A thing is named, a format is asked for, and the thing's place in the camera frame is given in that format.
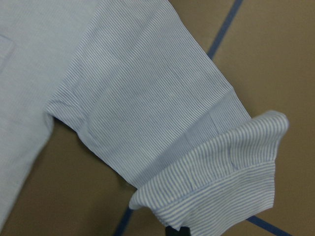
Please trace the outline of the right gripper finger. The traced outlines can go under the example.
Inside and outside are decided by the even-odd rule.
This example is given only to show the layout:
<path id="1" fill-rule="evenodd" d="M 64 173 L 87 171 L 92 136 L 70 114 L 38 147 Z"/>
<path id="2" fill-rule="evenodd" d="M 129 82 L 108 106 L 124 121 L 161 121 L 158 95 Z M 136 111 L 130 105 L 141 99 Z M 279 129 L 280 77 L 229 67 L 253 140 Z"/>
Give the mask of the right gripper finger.
<path id="1" fill-rule="evenodd" d="M 173 229 L 171 226 L 165 228 L 166 236 L 191 236 L 189 227 L 181 227 L 179 230 Z"/>

